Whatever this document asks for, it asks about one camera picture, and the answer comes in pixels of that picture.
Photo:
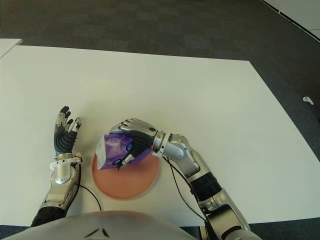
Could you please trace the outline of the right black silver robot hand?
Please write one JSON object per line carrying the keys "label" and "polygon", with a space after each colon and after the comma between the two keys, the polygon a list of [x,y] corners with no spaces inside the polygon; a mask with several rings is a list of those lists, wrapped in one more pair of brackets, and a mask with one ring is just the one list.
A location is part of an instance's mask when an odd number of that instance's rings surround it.
{"label": "right black silver robot hand", "polygon": [[125,158],[117,164],[118,170],[127,167],[136,158],[148,154],[157,135],[156,128],[137,118],[128,118],[112,127],[109,134],[123,134],[133,140],[133,146]]}

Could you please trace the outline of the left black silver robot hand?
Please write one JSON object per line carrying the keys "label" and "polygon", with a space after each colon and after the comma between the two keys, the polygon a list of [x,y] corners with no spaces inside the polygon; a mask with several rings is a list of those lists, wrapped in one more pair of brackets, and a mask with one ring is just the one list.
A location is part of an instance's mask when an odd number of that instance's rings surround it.
{"label": "left black silver robot hand", "polygon": [[70,118],[70,115],[70,108],[64,106],[59,111],[55,121],[53,146],[57,156],[60,154],[72,153],[78,131],[82,125],[80,117],[73,120]]}

